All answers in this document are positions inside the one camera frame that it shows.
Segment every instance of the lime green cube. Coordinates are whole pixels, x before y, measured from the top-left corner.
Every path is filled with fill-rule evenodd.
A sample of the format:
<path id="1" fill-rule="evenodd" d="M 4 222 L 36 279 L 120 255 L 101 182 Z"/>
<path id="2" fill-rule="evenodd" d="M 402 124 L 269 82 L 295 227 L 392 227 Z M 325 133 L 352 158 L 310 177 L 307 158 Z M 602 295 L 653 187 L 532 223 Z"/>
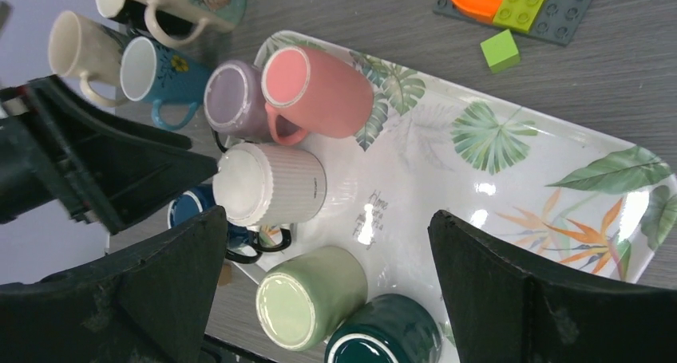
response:
<path id="1" fill-rule="evenodd" d="M 520 51 L 510 30 L 483 41 L 480 46 L 492 73 L 499 73 L 520 63 Z"/>

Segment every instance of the dark green mug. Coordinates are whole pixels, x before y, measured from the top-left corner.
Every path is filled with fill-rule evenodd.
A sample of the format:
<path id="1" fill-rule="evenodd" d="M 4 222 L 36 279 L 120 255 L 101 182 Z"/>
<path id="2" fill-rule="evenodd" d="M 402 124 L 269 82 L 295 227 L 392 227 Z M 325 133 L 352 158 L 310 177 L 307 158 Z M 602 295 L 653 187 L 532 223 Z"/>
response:
<path id="1" fill-rule="evenodd" d="M 415 301 L 385 294 L 364 305 L 334 333 L 325 363 L 437 363 L 441 336 Z"/>

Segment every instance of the orange flower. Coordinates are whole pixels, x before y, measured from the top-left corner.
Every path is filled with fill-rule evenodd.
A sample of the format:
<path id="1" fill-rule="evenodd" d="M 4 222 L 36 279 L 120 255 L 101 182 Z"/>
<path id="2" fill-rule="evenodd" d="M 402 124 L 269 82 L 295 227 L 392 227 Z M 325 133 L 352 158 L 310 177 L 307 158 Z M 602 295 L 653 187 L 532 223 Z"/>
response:
<path id="1" fill-rule="evenodd" d="M 560 263 L 570 263 L 586 257 L 596 256 L 598 258 L 597 264 L 595 265 L 595 268 L 592 270 L 592 273 L 596 274 L 598 271 L 602 270 L 602 268 L 607 264 L 609 259 L 612 257 L 612 253 L 616 252 L 615 249 L 612 247 L 612 245 L 611 246 L 609 245 L 607 230 L 609 226 L 611 226 L 611 224 L 616 220 L 616 217 L 618 217 L 622 205 L 623 199 L 621 198 L 618 200 L 618 202 L 616 202 L 616 204 L 611 209 L 609 209 L 609 211 L 607 211 L 607 214 L 605 214 L 604 217 L 602 218 L 602 223 L 599 231 L 593 229 L 590 226 L 578 223 L 572 219 L 567 220 L 570 223 L 573 223 L 576 227 L 578 227 L 580 231 L 565 230 L 545 224 L 545 226 L 549 227 L 554 231 L 557 231 L 558 233 L 567 235 L 569 238 L 575 239 L 580 243 L 591 245 L 590 247 L 586 247 L 585 251 L 582 251 L 579 254 L 575 254 L 572 255 L 571 257 L 562 259 Z"/>
<path id="2" fill-rule="evenodd" d="M 543 206 L 543 211 L 540 213 L 540 217 L 533 214 L 531 211 L 526 211 L 520 209 L 519 207 L 515 207 L 515 209 L 517 209 L 517 211 L 522 214 L 522 217 L 497 213 L 497 215 L 499 215 L 501 218 L 507 219 L 512 223 L 516 223 L 525 229 L 533 231 L 531 235 L 516 241 L 514 243 L 516 246 L 534 243 L 540 244 L 538 251 L 536 252 L 538 254 L 543 254 L 543 251 L 545 251 L 545 249 L 552 244 L 552 234 L 545 223 L 548 222 L 548 215 L 550 214 L 550 211 L 552 211 L 555 205 L 557 205 L 557 201 L 560 199 L 560 193 L 561 189 L 558 188 L 554 193 L 552 193 L 552 195 L 550 195 L 550 198 L 545 201 L 545 205 Z"/>

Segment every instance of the pink mug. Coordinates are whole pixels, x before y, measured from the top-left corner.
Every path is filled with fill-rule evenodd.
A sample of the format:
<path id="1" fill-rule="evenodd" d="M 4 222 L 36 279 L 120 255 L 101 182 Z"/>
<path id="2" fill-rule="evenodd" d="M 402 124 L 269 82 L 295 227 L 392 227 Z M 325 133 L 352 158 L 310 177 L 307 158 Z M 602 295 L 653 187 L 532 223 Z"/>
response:
<path id="1" fill-rule="evenodd" d="M 371 83 L 347 63 L 321 50 L 290 46 L 273 53 L 261 77 L 268 127 L 281 145 L 309 132 L 346 138 L 364 127 L 374 105 Z M 299 126 L 279 133 L 279 120 Z"/>

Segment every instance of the light green mug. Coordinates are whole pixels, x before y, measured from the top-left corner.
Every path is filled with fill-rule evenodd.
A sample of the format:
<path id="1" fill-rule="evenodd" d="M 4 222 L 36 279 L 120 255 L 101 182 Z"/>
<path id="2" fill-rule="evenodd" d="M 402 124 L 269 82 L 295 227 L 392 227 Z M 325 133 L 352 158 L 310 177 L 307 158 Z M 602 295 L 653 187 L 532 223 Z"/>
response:
<path id="1" fill-rule="evenodd" d="M 349 252 L 322 247 L 273 267 L 256 292 L 266 335 L 291 351 L 324 341 L 366 302 L 362 266 Z"/>

